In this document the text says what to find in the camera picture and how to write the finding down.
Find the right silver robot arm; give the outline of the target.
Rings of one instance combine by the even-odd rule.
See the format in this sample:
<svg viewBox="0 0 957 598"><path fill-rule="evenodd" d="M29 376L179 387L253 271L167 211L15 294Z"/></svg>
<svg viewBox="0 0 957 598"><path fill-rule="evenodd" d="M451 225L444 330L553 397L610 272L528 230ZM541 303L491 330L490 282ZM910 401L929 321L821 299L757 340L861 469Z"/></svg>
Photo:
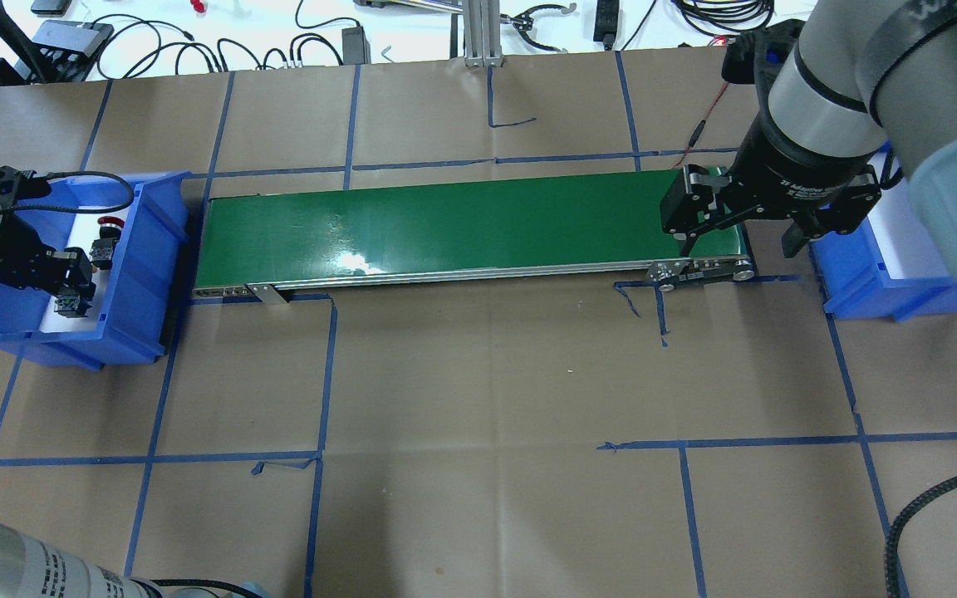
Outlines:
<svg viewBox="0 0 957 598"><path fill-rule="evenodd" d="M685 165L660 204L689 255L701 236L788 220L782 249L859 227L880 200L889 145L912 209L957 281L957 1L820 1L808 19L734 38L726 83L758 112L728 173Z"/></svg>

